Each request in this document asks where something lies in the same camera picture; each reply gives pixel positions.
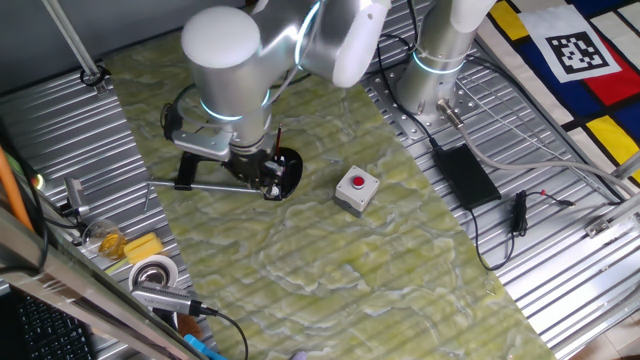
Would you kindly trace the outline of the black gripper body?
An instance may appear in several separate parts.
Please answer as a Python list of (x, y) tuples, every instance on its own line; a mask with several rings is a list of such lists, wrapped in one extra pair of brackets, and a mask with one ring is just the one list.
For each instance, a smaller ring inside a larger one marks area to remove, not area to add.
[(273, 172), (266, 167), (271, 159), (270, 150), (259, 150), (249, 155), (232, 152), (227, 170), (249, 188), (262, 189), (274, 184)]

